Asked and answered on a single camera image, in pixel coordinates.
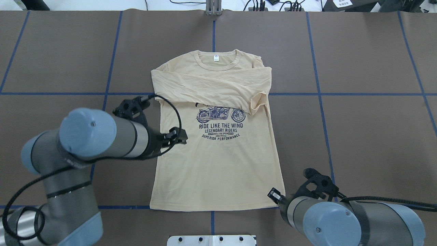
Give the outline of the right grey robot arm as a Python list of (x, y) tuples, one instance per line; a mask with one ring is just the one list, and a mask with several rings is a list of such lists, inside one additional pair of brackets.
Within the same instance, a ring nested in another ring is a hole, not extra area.
[(267, 195), (283, 220), (314, 246), (423, 246), (421, 218), (407, 206), (392, 203), (329, 202), (309, 196)]

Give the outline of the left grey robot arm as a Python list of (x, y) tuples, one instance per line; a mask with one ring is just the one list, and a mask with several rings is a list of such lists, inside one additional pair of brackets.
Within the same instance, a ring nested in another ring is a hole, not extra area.
[(23, 165), (36, 180), (22, 187), (1, 216), (2, 246), (92, 246), (103, 235), (88, 166), (105, 159), (147, 160), (186, 144), (181, 127), (149, 128), (141, 107), (72, 110), (58, 129), (22, 148)]

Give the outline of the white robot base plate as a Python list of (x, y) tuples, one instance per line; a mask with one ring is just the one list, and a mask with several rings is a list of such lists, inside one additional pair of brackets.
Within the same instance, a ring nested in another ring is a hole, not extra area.
[(167, 246), (257, 246), (255, 235), (175, 235)]

